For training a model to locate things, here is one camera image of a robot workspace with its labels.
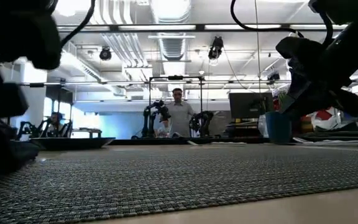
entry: computer monitor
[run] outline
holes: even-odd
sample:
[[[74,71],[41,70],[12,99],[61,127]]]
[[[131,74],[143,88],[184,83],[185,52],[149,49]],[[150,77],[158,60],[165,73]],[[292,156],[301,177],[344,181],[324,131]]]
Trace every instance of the computer monitor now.
[[[232,119],[259,118],[273,111],[272,93],[230,93],[229,101]]]

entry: gray carpet mat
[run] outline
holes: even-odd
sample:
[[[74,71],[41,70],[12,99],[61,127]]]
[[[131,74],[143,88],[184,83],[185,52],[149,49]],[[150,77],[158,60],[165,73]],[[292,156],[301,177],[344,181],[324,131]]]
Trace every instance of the gray carpet mat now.
[[[225,147],[68,153],[0,178],[0,223],[74,223],[358,188],[358,152]]]

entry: table surface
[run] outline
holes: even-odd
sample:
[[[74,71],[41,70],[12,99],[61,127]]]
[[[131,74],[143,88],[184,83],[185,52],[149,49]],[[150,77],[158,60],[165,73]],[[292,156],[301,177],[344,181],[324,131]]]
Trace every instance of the table surface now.
[[[167,148],[178,146],[111,146],[103,150],[126,151],[126,150],[152,150],[152,148]],[[183,146],[194,150],[200,147],[217,147],[210,144],[205,146]],[[249,147],[248,145],[228,147]],[[315,146],[291,146],[313,150]],[[327,150],[343,148],[325,147]],[[346,150],[357,150],[355,147],[347,147]],[[53,159],[65,152],[41,152],[39,159]],[[189,210],[144,217],[123,218],[91,222],[95,224],[158,224],[158,223],[231,223],[231,224],[350,224],[358,223],[358,189],[324,194],[305,195],[298,197],[265,200],[261,202],[243,203],[222,207]]]

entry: gray shirt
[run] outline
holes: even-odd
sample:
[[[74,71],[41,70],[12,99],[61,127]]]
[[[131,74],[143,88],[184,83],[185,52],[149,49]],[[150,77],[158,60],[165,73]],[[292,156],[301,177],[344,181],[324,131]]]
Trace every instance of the gray shirt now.
[[[170,118],[170,131],[172,136],[174,133],[179,133],[183,137],[190,137],[189,121],[191,116],[195,113],[193,108],[185,101],[181,103],[167,104]]]

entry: blue cup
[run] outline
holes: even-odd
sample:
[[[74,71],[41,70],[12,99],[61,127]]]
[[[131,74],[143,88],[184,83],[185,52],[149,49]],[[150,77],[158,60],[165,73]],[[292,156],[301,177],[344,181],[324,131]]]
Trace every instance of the blue cup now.
[[[267,134],[270,142],[275,144],[287,144],[292,139],[291,120],[280,114],[278,111],[271,111],[265,114]]]

